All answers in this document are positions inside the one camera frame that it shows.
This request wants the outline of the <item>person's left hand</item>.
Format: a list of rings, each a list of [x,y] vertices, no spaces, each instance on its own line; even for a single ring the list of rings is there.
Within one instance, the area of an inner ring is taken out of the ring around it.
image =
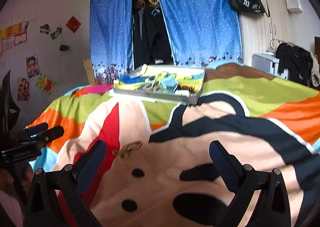
[[[29,192],[29,187],[33,178],[33,169],[31,165],[28,163],[24,168],[24,177],[21,180],[21,186],[25,193]],[[14,179],[9,172],[4,169],[1,169],[1,191],[9,193],[9,186],[12,186],[14,183]]]

